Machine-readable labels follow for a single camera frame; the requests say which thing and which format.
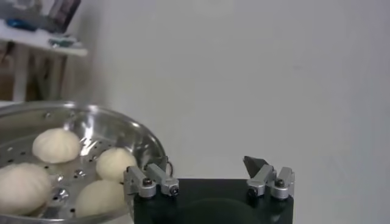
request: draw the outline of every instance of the white wall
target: white wall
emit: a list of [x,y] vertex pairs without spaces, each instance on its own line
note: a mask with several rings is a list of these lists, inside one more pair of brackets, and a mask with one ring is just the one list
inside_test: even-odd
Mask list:
[[71,98],[147,125],[179,177],[296,171],[296,223],[390,219],[390,1],[84,0]]

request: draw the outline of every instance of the steamed bun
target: steamed bun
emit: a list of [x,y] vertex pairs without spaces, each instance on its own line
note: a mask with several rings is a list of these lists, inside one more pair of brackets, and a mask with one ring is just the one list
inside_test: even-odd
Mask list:
[[135,157],[123,148],[112,148],[100,155],[96,172],[104,180],[123,182],[123,172],[128,166],[136,166]]
[[0,213],[26,215],[51,194],[48,173],[34,164],[12,164],[0,169]]
[[74,160],[81,151],[79,138],[62,128],[49,129],[35,138],[32,153],[47,163],[65,163]]
[[76,217],[103,214],[126,205],[123,186],[107,180],[92,182],[76,199]]

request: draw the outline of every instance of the steamer basket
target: steamer basket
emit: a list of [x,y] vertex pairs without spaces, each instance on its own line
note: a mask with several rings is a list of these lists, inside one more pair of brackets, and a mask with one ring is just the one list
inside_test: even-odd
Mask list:
[[[43,131],[62,127],[73,131],[83,147],[80,156],[63,164],[47,164],[32,154],[32,143]],[[107,214],[75,218],[78,193],[98,179],[96,159],[110,147],[124,147],[138,166],[167,159],[158,139],[145,126],[131,118],[92,105],[72,102],[31,102],[0,109],[0,167],[34,163],[44,167],[52,178],[52,195],[44,207],[32,215],[0,215],[0,223],[102,223],[124,215],[123,208]]]

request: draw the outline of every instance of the white table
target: white table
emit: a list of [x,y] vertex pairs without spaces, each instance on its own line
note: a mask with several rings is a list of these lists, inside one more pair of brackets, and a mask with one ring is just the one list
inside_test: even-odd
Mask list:
[[50,54],[53,59],[50,73],[50,87],[48,99],[57,100],[60,95],[60,87],[65,69],[66,59],[69,56],[84,57],[88,51],[84,48],[53,48],[48,41],[55,38],[52,34],[37,30],[29,32],[7,26],[0,19],[0,41],[12,41],[15,43],[15,82],[13,86],[13,101],[23,102],[26,98],[27,78],[29,75],[29,55],[31,49],[41,49]]

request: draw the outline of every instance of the blue object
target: blue object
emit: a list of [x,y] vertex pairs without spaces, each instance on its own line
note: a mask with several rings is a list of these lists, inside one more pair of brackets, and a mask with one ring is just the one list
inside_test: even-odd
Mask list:
[[9,27],[13,27],[16,29],[28,30],[31,32],[36,31],[38,28],[36,26],[31,25],[29,22],[23,19],[6,19],[5,23]]

